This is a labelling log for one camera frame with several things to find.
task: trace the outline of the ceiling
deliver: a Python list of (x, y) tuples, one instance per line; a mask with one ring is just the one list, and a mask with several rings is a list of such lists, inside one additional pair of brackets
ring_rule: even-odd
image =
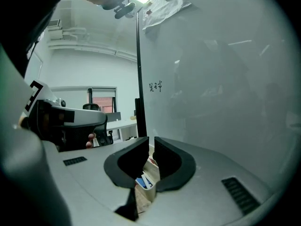
[[(136, 3), (134, 12), (143, 6), (136, 0), (131, 1)], [(78, 35), (77, 40), (66, 35), (60, 40), (52, 39), (48, 45), (51, 49), (80, 48), (117, 56), (122, 54), (125, 58), (136, 60), (136, 17), (115, 19), (114, 16), (113, 10), (103, 10), (86, 0), (61, 0), (52, 20), (60, 19), (63, 31), (74, 27), (86, 31)]]

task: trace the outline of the vent grille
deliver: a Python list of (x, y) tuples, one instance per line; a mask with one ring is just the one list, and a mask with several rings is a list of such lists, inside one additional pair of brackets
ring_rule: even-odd
[(57, 20), (51, 20), (48, 24), (48, 28), (49, 27), (58, 27), (59, 26), (59, 23), (60, 23), (60, 20), (57, 19)]
[(68, 159), (68, 160), (64, 160), (63, 162), (65, 163), (66, 166), (70, 166), (82, 161), (86, 161), (87, 159), (83, 156), (81, 157), (76, 157), (76, 158), (72, 158), (72, 159)]
[(244, 215), (260, 206), (256, 199), (253, 198), (236, 178), (224, 179), (222, 183)]

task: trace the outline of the black chair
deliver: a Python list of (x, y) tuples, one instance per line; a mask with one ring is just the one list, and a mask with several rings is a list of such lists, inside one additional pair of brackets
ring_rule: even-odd
[[(85, 104), (85, 105), (83, 105), (83, 109), (84, 110), (92, 110), (92, 111), (100, 111), (100, 108), (97, 104)], [(105, 123), (94, 129), (94, 133), (96, 134), (96, 139), (97, 139), (99, 146), (113, 144), (112, 132), (109, 131), (110, 136), (107, 135), (107, 121), (108, 121), (108, 116), (106, 115)]]

